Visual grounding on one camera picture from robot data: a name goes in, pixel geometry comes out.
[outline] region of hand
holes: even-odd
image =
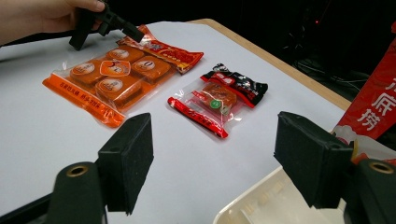
[[[105,9],[98,0],[0,0],[0,45],[39,33],[73,30],[80,8]],[[99,27],[98,21],[93,27]]]

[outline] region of small red packet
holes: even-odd
[[[220,138],[229,135],[230,126],[258,104],[268,90],[259,83],[222,63],[174,96],[168,104],[183,116],[197,122]]]

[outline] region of black handheld device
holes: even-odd
[[[137,42],[142,40],[144,34],[141,31],[112,12],[108,3],[105,3],[105,6],[102,12],[91,12],[88,9],[82,9],[76,30],[69,41],[69,44],[76,50],[81,49],[88,34],[92,31],[95,20],[102,21],[98,29],[98,33],[102,36],[108,35],[113,29],[119,29]]]

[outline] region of white table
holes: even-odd
[[[127,114],[149,112],[154,161],[133,213],[107,213],[118,223],[212,223],[218,211],[279,166],[274,158],[277,114],[289,111],[331,130],[344,110],[309,90],[217,30],[204,24],[156,22],[148,25],[162,42],[202,51],[202,60],[175,75],[153,97]],[[115,48],[120,31],[90,35],[81,51],[69,38],[0,49],[0,216],[52,192],[58,172],[79,161],[95,161],[116,129],[47,89],[54,69],[69,67]],[[168,97],[217,63],[269,90],[252,112],[221,140],[182,117]]]

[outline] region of dark wall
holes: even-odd
[[[287,63],[312,48],[326,66],[371,73],[394,35],[395,0],[107,0],[112,11],[134,25],[210,18]],[[71,35],[33,35],[14,43]]]

